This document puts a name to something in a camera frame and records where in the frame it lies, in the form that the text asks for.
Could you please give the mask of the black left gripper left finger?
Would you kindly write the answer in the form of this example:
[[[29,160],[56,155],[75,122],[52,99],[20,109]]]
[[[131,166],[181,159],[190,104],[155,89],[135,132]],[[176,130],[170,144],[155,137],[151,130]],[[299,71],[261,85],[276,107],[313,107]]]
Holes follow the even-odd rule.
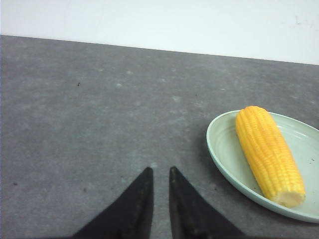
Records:
[[[154,210],[154,176],[147,167],[110,206],[73,239],[148,239]]]

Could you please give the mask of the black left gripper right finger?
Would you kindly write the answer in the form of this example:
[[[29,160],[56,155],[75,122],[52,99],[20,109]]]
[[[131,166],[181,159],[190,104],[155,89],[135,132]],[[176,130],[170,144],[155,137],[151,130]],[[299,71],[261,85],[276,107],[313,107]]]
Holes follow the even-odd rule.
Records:
[[[169,170],[169,214],[174,239],[239,239],[246,236],[207,203],[175,166]]]

